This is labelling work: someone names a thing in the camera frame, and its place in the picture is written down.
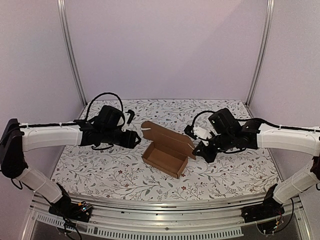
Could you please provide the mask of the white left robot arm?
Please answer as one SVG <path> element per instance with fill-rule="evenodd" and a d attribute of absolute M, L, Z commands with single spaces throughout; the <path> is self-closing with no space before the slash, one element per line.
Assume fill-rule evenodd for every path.
<path fill-rule="evenodd" d="M 9 179 L 16 179 L 34 192 L 41 194 L 63 216 L 74 213 L 74 205 L 57 183 L 42 172 L 28 166 L 25 152 L 57 146 L 92 146 L 100 144 L 134 149 L 141 138 L 136 131 L 124 129 L 124 124 L 114 127 L 99 126 L 84 120 L 48 124 L 20 124 L 12 118 L 0 139 L 0 171 Z"/>

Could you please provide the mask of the right aluminium frame post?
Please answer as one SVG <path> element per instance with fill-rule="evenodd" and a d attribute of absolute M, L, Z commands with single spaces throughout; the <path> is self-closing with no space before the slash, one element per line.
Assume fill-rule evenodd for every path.
<path fill-rule="evenodd" d="M 270 31 L 272 27 L 274 8 L 275 8 L 275 0 L 268 0 L 266 5 L 265 19 L 263 24 L 263 31 L 262 31 L 262 37 L 261 37 L 259 52 L 257 56 L 257 61 L 254 67 L 253 76 L 251 79 L 249 91 L 245 101 L 245 105 L 247 106 L 247 108 L 250 108 L 250 106 L 252 105 L 252 102 L 256 93 L 256 89 L 258 86 L 261 70 L 263 67 L 263 62 L 264 62 L 266 51 L 267 51 Z"/>

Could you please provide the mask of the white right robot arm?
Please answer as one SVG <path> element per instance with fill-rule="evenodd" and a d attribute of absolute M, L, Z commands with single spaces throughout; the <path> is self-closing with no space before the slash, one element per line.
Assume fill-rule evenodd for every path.
<path fill-rule="evenodd" d="M 316 128 L 301 128 L 274 125 L 258 119 L 250 119 L 241 125 L 237 120 L 223 123 L 212 122 L 214 132 L 202 127 L 187 126 L 184 132 L 200 143 L 193 154 L 212 163 L 218 153 L 231 149 L 257 150 L 282 149 L 312 156 L 312 160 L 285 181 L 272 186 L 259 206 L 262 218 L 269 218 L 291 197 L 308 190 L 320 182 L 320 131 Z"/>

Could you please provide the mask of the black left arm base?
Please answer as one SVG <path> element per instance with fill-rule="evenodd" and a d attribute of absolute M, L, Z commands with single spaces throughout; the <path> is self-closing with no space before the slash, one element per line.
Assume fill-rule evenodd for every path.
<path fill-rule="evenodd" d="M 57 185 L 61 190 L 62 198 L 56 203 L 50 203 L 48 212 L 66 219 L 88 223 L 93 205 L 85 201 L 73 203 L 67 191 L 59 183 Z"/>

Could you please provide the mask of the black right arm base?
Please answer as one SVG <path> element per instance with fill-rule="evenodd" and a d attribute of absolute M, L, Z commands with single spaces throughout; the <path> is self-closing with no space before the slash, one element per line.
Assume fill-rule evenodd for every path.
<path fill-rule="evenodd" d="M 260 221 L 285 213 L 283 204 L 278 203 L 273 199 L 277 185 L 278 184 L 276 183 L 269 188 L 262 203 L 250 205 L 241 209 L 241 217 L 244 219 L 245 223 Z"/>

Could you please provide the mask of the aluminium front rail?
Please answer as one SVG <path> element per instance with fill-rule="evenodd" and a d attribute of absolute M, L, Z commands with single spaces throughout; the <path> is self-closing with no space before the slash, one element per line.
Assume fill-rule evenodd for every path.
<path fill-rule="evenodd" d="M 93 205 L 88 222 L 64 227 L 60 216 L 35 194 L 25 220 L 23 240 L 311 240 L 313 234 L 301 199 L 284 204 L 282 224 L 267 233 L 275 217 L 246 222 L 242 208 L 259 204 L 264 195 L 189 201 L 124 200 L 72 194 L 74 202 Z"/>

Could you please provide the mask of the brown cardboard paper box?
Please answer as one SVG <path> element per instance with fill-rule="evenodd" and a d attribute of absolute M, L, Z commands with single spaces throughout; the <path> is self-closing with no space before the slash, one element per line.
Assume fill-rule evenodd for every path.
<path fill-rule="evenodd" d="M 151 121 L 141 124 L 143 137 L 151 141 L 142 155 L 143 161 L 179 179 L 189 159 L 196 159 L 193 154 L 195 146 L 191 139 Z"/>

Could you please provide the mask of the aluminium frame post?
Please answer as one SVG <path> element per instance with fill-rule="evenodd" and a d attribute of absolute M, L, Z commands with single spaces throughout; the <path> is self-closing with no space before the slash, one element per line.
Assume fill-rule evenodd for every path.
<path fill-rule="evenodd" d="M 262 37 L 261 37 L 259 52 L 257 56 L 257 61 L 254 67 L 253 76 L 251 79 L 249 91 L 245 101 L 245 105 L 247 106 L 247 108 L 250 108 L 250 106 L 252 105 L 252 102 L 256 93 L 256 89 L 258 86 L 261 70 L 263 67 L 263 62 L 264 62 L 266 51 L 267 51 L 270 31 L 272 27 L 274 8 L 275 8 L 275 0 L 268 0 L 266 5 L 265 19 L 263 24 L 263 31 L 262 31 Z"/>
<path fill-rule="evenodd" d="M 66 3 L 64 0 L 57 0 L 56 2 L 57 2 L 59 20 L 61 24 L 62 36 L 63 36 L 75 88 L 81 104 L 85 107 L 87 105 L 87 99 L 85 96 L 84 87 L 81 82 L 81 78 L 80 78 L 80 74 L 79 74 L 79 70 L 78 70 L 78 66 L 77 66 L 77 62 L 74 54 L 72 38 L 71 38 L 71 33 L 69 29 L 69 24 L 68 24 Z"/>

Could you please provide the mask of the left aluminium frame post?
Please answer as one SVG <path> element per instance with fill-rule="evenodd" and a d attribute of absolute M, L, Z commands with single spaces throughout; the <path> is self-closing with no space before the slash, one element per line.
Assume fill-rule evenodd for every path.
<path fill-rule="evenodd" d="M 79 74 L 79 70 L 78 70 L 78 66 L 77 66 L 77 62 L 74 54 L 72 38 L 71 38 L 71 33 L 69 29 L 69 24 L 68 24 L 66 3 L 64 0 L 57 0 L 56 2 L 57 2 L 59 20 L 61 24 L 62 36 L 63 36 L 75 88 L 81 104 L 85 107 L 87 105 L 87 99 L 85 96 L 84 87 L 81 82 L 81 78 L 80 78 L 80 74 Z"/>

